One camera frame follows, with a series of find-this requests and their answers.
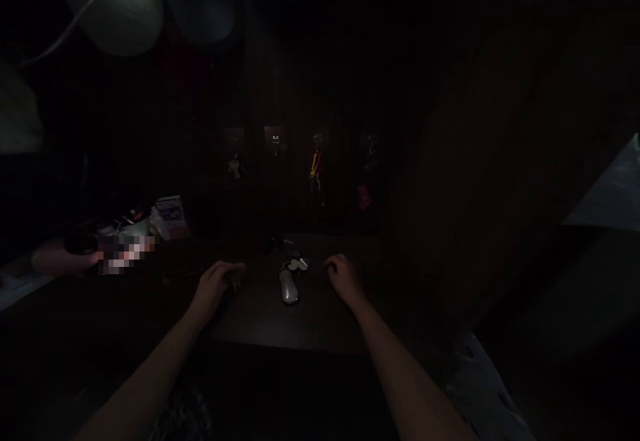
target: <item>forearm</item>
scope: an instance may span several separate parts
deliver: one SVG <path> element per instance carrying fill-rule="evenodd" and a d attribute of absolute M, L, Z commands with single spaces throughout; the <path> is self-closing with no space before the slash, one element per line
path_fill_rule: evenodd
<path fill-rule="evenodd" d="M 449 399 L 368 302 L 353 307 L 402 441 L 472 440 Z"/>
<path fill-rule="evenodd" d="M 74 440 L 147 439 L 198 332 L 188 316 L 178 321 Z"/>

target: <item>hand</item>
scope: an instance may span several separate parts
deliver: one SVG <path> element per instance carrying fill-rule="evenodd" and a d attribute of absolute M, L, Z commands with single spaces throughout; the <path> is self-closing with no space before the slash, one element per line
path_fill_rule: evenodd
<path fill-rule="evenodd" d="M 367 302 L 365 293 L 358 281 L 355 267 L 344 254 L 331 256 L 325 261 L 325 268 L 329 273 L 333 289 L 352 311 Z"/>
<path fill-rule="evenodd" d="M 244 263 L 232 264 L 218 261 L 211 266 L 200 277 L 198 289 L 193 296 L 193 301 L 185 314 L 185 318 L 195 323 L 201 330 L 204 328 L 215 313 L 220 304 L 220 300 L 227 290 L 227 283 L 224 280 L 225 274 L 234 270 L 243 270 Z"/>

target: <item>key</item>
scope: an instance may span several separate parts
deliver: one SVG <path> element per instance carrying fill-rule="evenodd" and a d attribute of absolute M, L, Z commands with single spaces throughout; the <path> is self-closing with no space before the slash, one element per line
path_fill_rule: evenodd
<path fill-rule="evenodd" d="M 240 161 L 238 161 L 237 159 L 232 159 L 231 161 L 229 161 L 229 171 L 233 172 L 233 175 L 235 176 L 236 179 L 240 179 Z"/>

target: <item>small box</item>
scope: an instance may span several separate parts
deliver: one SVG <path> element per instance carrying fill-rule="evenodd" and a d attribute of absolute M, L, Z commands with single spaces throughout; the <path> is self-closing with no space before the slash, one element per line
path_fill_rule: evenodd
<path fill-rule="evenodd" d="M 187 220 L 185 219 L 182 199 L 179 195 L 161 197 L 155 202 L 155 205 L 172 240 L 191 236 L 191 231 L 189 231 L 189 226 L 187 226 Z"/>

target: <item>dark wood surface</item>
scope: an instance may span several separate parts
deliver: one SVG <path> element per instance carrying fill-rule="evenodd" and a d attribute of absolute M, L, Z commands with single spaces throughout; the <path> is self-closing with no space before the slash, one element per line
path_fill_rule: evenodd
<path fill-rule="evenodd" d="M 450 364 L 450 350 L 435 337 L 420 296 L 397 274 L 395 262 L 377 238 L 285 234 L 285 239 L 291 240 L 309 262 L 307 272 L 293 275 L 300 299 L 292 306 L 283 303 L 278 278 L 287 257 L 281 252 L 264 254 L 263 236 L 236 234 L 160 246 L 146 276 L 165 278 L 171 285 L 192 292 L 199 274 L 218 259 L 245 262 L 242 288 L 221 305 L 209 331 L 212 339 L 366 354 L 359 326 L 338 298 L 323 267 L 331 254 L 344 253 L 354 263 L 372 304 L 409 349 L 437 370 Z"/>

